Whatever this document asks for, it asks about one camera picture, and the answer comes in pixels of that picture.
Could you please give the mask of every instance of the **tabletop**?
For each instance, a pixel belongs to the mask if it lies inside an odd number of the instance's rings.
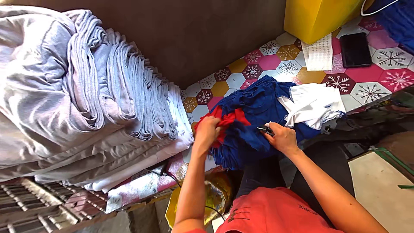
[[[366,68],[346,69],[342,66],[339,38],[359,32],[367,34],[373,64]],[[366,106],[414,84],[413,55],[391,39],[372,17],[357,17],[332,32],[332,49],[332,70],[307,71],[301,41],[284,33],[181,90],[181,99],[192,128],[218,101],[236,90],[246,89],[265,75],[280,82],[326,83],[328,87],[338,88],[347,114],[363,111]],[[188,153],[179,153],[169,161],[168,171],[179,180],[187,171]],[[176,183],[172,178],[153,173],[136,179],[131,177],[108,193],[110,201],[106,211],[136,203],[174,185]]]

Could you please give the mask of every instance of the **red fabric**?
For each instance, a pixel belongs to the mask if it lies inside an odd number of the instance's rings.
[[[225,232],[318,232],[340,233],[291,190],[283,187],[268,189],[259,187],[250,194],[234,200],[230,215],[217,229]],[[187,233],[205,233],[189,231]]]
[[[219,136],[217,137],[217,141],[213,143],[213,147],[218,148],[221,144],[224,142],[224,138],[226,137],[226,129],[229,127],[230,124],[234,122],[234,120],[238,120],[243,125],[249,126],[252,125],[250,122],[246,119],[244,116],[244,112],[241,108],[235,109],[234,112],[231,112],[229,114],[226,114],[224,116],[222,115],[221,106],[217,106],[211,113],[207,113],[205,116],[200,118],[200,121],[194,126],[195,132],[197,132],[198,124],[205,118],[209,116],[215,116],[221,119],[221,122],[217,124],[217,126],[221,127],[221,131]]]

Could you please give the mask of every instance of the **blue garment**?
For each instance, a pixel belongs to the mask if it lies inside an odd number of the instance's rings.
[[[290,87],[295,85],[295,83],[277,82],[266,75],[247,89],[235,91],[218,102],[210,113],[217,106],[222,108],[222,116],[241,108],[251,126],[244,126],[240,121],[235,120],[228,127],[224,143],[210,150],[215,163],[224,168],[237,170],[246,164],[272,155],[282,157],[283,154],[271,146],[256,127],[270,121],[281,125],[286,124],[283,119],[288,112],[277,98],[280,96],[290,98]],[[320,133],[319,130],[304,123],[295,124],[293,129],[296,131],[298,142]]]
[[[366,13],[374,12],[393,2],[393,0],[376,0]],[[401,43],[409,52],[414,53],[414,1],[400,0],[375,14],[390,37]]]

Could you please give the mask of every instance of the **brown wall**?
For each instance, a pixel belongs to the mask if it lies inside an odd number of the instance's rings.
[[[91,9],[125,34],[181,88],[212,74],[283,30],[286,0],[9,0],[58,11]]]

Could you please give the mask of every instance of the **scissors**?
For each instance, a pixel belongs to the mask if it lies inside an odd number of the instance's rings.
[[[263,131],[263,132],[269,134],[270,136],[274,137],[274,133],[273,133],[273,130],[271,128],[269,128],[265,125],[261,125],[261,126],[256,127],[256,128],[258,128],[260,131]]]

